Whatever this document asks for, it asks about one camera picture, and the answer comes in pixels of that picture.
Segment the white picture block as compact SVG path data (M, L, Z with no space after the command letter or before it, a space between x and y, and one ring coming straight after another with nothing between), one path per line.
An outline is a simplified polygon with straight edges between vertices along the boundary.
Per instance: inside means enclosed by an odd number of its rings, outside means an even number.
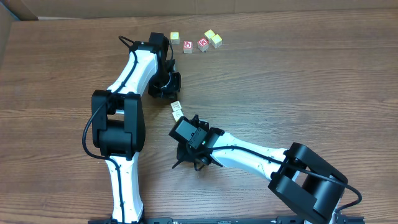
M181 104L180 104L179 101L174 101L174 102L171 103L170 105L171 105L171 107L172 107L173 112L182 110L182 106L181 106Z

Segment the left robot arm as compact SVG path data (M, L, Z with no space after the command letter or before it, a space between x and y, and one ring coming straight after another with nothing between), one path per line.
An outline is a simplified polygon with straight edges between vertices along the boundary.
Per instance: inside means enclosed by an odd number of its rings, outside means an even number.
M119 39L128 48L129 60L112 85L93 92L82 146L108 166L113 212L106 222L144 223L138 178L138 158L146 139L142 95L176 99L181 75L175 70L172 44L163 33L151 33L147 42Z

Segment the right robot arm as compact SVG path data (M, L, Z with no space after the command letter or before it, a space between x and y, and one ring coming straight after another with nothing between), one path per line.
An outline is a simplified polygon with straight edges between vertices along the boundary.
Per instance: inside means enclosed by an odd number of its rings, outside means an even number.
M198 116L182 116L169 132L178 142L177 162L191 162L196 171L210 164L258 175L301 223L364 223L342 210L362 201L339 170L309 147L293 143L288 149L242 141Z

